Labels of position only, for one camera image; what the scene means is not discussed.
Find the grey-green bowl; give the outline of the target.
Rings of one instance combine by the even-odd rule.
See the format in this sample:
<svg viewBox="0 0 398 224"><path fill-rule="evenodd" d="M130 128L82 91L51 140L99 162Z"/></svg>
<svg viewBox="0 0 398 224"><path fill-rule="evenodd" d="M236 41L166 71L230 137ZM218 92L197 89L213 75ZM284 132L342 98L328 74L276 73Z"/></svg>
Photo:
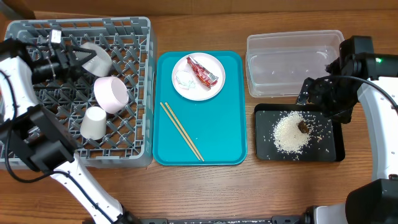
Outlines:
<svg viewBox="0 0 398 224"><path fill-rule="evenodd" d="M86 42L81 47L96 52L96 56L83 64L83 68L97 77L108 76L112 67L112 60L109 54L102 47L91 42Z"/></svg>

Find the white rice pile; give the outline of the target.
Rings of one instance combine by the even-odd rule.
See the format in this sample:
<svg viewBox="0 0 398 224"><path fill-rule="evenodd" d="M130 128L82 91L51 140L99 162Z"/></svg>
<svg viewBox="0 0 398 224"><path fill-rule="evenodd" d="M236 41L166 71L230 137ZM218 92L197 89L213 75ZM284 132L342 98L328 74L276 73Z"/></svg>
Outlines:
<svg viewBox="0 0 398 224"><path fill-rule="evenodd" d="M309 133L297 125L304 120ZM258 111L256 153L268 160L327 160L334 149L333 124L319 111Z"/></svg>

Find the pink bowl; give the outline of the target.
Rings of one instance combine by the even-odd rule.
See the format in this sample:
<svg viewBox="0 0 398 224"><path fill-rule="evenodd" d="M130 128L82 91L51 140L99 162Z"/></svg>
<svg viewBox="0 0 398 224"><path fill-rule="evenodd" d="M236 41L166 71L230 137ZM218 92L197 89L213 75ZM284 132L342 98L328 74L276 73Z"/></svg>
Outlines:
<svg viewBox="0 0 398 224"><path fill-rule="evenodd" d="M129 95L124 82L117 77L102 77L94 83L95 98L109 114L122 110L129 101Z"/></svg>

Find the white paper cup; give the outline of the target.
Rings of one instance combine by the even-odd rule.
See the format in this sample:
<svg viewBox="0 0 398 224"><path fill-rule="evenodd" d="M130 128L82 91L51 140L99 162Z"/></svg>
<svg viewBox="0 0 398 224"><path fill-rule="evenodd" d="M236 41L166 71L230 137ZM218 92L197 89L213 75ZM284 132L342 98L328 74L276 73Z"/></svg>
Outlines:
<svg viewBox="0 0 398 224"><path fill-rule="evenodd" d="M80 134L86 139L99 140L106 134L106 112L98 106L85 111Z"/></svg>

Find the wooden chopstick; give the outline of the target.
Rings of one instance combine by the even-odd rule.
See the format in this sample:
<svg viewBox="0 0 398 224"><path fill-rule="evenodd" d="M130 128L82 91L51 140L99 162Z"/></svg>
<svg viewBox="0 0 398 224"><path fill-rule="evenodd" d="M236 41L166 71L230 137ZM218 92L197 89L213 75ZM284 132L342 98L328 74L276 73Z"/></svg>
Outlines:
<svg viewBox="0 0 398 224"><path fill-rule="evenodd" d="M165 111L166 115L171 120L171 122L173 123L173 125L176 127L177 131L180 133L181 137L183 137L183 139L186 142L186 144L188 145L188 147L194 153L196 158L200 161L201 157L199 155L199 152L193 147L193 144L190 142L190 140L188 139L187 135L183 132L183 130L181 129L181 126L177 123L177 120L172 116L170 111L166 108L166 106L162 102L160 102L160 105L163 108L163 110Z"/></svg>
<svg viewBox="0 0 398 224"><path fill-rule="evenodd" d="M182 126L181 122L179 121L179 119L177 118L177 116L175 115L173 109L170 107L170 105L165 102L165 106L167 107L167 111L171 114L172 119L176 122L177 126L179 127L179 129L181 130L181 134L185 137L185 139L187 140L188 145L190 146L191 150L193 151L193 153L196 155L196 157L201 160L202 162L204 162L204 158L202 156L202 154L199 152L199 150L197 149L196 145L194 144L194 142L192 141L191 137L188 135L188 133L186 132L185 128Z"/></svg>

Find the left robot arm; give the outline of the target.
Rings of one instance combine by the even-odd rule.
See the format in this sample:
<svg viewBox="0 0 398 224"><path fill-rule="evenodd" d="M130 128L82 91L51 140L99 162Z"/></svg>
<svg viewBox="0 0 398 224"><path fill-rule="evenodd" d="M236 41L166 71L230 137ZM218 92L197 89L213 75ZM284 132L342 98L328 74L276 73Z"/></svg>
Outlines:
<svg viewBox="0 0 398 224"><path fill-rule="evenodd" d="M4 121L1 142L5 154L13 152L34 172L34 179L22 179L12 170L9 159L5 166L18 182L31 184L51 177L62 184L88 211L94 223L139 223L131 212L110 196L80 162L75 138L56 116L42 105L34 85L53 80L77 80L92 59L107 56L101 47L86 43L80 47L49 42L44 48L49 55L32 60L28 49L38 45L9 38L1 42L1 96Z"/></svg>

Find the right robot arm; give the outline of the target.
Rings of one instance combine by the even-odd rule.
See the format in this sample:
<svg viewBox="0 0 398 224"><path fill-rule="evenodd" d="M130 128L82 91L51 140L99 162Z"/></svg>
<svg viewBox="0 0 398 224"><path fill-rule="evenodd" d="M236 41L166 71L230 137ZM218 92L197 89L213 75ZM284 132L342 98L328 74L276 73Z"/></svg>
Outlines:
<svg viewBox="0 0 398 224"><path fill-rule="evenodd" d="M354 35L340 44L328 75L305 79L296 103L317 105L338 123L351 121L360 103L373 156L371 183L337 205L313 206L303 223L397 223L397 56L374 52L371 37Z"/></svg>

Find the black waste tray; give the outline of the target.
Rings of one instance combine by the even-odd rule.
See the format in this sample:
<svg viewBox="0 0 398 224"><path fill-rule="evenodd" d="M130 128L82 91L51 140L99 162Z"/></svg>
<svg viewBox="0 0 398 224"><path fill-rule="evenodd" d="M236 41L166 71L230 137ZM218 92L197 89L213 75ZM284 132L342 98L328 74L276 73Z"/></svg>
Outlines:
<svg viewBox="0 0 398 224"><path fill-rule="evenodd" d="M254 121L260 160L339 162L345 158L341 124L324 117L315 105L258 104Z"/></svg>

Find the grey plastic dishwasher rack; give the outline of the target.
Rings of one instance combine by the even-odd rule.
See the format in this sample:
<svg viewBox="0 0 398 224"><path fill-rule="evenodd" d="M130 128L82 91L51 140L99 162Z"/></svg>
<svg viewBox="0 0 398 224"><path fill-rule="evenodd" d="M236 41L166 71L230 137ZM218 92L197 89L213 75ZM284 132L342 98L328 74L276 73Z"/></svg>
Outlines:
<svg viewBox="0 0 398 224"><path fill-rule="evenodd" d="M87 42L99 45L112 60L110 73L124 82L128 104L108 116L106 134L85 139L80 125L85 111L96 105L95 76L85 74L75 82L52 81L34 87L38 100L69 130L78 142L86 166L95 168L145 167L153 159L153 89L156 38L146 17L24 20L10 23L6 38L31 43L30 56L46 56L44 43L51 30L62 32L61 47Z"/></svg>

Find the clear plastic bin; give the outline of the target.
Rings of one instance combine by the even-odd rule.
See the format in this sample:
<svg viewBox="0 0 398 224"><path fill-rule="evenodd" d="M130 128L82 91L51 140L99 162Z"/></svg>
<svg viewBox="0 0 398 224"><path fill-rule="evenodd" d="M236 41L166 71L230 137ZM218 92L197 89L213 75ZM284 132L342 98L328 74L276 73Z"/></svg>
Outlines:
<svg viewBox="0 0 398 224"><path fill-rule="evenodd" d="M297 96L304 80L328 75L344 41L339 30L255 34L247 38L246 76L255 98Z"/></svg>

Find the teal plastic serving tray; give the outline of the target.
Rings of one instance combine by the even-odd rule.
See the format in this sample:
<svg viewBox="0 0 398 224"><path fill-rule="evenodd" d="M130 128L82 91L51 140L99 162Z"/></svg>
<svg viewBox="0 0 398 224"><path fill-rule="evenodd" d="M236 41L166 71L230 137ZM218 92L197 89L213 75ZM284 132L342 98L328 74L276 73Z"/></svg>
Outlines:
<svg viewBox="0 0 398 224"><path fill-rule="evenodd" d="M226 73L222 90L204 101L175 90L172 71L188 52L167 52L157 65L153 155L163 166L233 166L248 153L243 62L233 51L209 51ZM204 158L199 161L160 105L167 102Z"/></svg>

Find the red snack wrapper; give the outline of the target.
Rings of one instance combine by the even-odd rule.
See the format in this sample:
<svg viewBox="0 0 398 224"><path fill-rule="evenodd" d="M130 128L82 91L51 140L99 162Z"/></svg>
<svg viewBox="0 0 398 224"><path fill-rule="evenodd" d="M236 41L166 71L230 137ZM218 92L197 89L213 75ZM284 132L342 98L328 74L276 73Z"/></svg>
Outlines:
<svg viewBox="0 0 398 224"><path fill-rule="evenodd" d="M202 64L197 62L191 56L187 57L187 63L193 70L198 80L207 88L211 88L218 83L218 77L207 70Z"/></svg>

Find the white round plate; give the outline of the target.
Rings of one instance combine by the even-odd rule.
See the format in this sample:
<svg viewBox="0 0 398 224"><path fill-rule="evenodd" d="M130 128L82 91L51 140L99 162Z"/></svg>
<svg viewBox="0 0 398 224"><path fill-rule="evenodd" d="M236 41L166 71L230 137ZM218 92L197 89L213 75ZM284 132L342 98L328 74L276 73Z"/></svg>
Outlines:
<svg viewBox="0 0 398 224"><path fill-rule="evenodd" d="M191 56L193 59L195 59L197 62L202 64L207 70L209 70L212 74L218 77L218 83L211 87L207 88L205 87L196 77L194 74L193 70L190 68L189 64L187 63L187 57ZM183 88L180 88L175 74L178 70L183 70L186 72L189 72L192 77L193 81L196 84L195 89L190 89L186 90ZM224 70L224 66L222 66L221 62L215 58L214 56L210 54L206 54L203 52L197 52L197 53L191 53L184 55L174 66L173 71L172 71L172 84L181 96L188 100L193 100L193 101L204 101L204 100L209 100L216 96L223 88L224 83L226 81L226 73Z"/></svg>

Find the crumpled white tissue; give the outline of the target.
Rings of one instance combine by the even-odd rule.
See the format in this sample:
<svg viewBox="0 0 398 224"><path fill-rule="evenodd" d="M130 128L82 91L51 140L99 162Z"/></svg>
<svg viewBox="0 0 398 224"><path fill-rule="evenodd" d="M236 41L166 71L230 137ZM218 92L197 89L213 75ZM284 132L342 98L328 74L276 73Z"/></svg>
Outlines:
<svg viewBox="0 0 398 224"><path fill-rule="evenodd" d="M175 74L175 77L180 88L186 90L196 88L196 84L193 81L193 77L189 72L178 70Z"/></svg>

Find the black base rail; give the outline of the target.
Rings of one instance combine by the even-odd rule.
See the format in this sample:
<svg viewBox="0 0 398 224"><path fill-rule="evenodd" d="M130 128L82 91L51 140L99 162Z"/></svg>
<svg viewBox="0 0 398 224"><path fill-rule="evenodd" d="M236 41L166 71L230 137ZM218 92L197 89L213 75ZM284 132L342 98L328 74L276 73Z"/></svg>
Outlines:
<svg viewBox="0 0 398 224"><path fill-rule="evenodd" d="M143 218L140 224L310 224L313 223L309 214L277 215L271 218L225 218L225 219L184 219L168 220L166 218Z"/></svg>

